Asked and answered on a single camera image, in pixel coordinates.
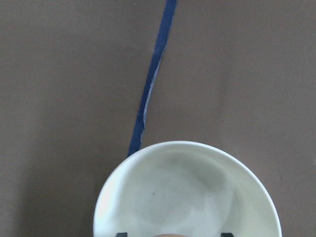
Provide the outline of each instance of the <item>bowl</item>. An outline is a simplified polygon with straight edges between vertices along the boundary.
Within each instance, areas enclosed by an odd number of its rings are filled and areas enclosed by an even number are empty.
[[[122,162],[96,203],[94,237],[281,237],[275,206],[259,179],[217,148],[155,144]]]

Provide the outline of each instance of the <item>blue tape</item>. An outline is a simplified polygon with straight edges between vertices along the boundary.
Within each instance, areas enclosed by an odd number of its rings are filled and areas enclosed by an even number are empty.
[[[164,7],[164,12],[160,24],[159,33],[156,40],[155,50],[152,56],[152,61],[149,66],[146,84],[144,87],[142,100],[140,102],[132,139],[130,141],[128,156],[138,151],[142,145],[142,137],[146,128],[147,107],[152,93],[160,62],[167,46],[169,31],[172,25],[172,19],[176,9],[177,0],[167,0]]]

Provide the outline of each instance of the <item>painter's tape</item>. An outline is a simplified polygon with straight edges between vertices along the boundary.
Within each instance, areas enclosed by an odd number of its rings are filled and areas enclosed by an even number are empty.
[[[156,40],[155,50],[152,61],[149,66],[146,84],[144,87],[142,100],[140,102],[132,139],[130,141],[128,156],[138,151],[142,145],[142,137],[146,128],[147,107],[152,93],[155,79],[159,70],[160,62],[167,46],[169,31],[172,25],[172,19],[176,9],[177,0],[167,0],[160,24],[159,33]]]

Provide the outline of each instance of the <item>brown surface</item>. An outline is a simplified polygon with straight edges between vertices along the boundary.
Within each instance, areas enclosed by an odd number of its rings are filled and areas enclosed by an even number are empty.
[[[1,4],[0,236],[91,236],[164,2]],[[287,237],[316,234],[315,16],[314,1],[179,1],[144,136],[241,160]]]

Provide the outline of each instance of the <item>black object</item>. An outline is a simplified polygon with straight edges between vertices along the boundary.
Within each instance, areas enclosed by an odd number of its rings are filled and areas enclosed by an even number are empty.
[[[234,237],[232,233],[221,233],[221,237]]]
[[[127,237],[127,233],[117,233],[115,237]]]

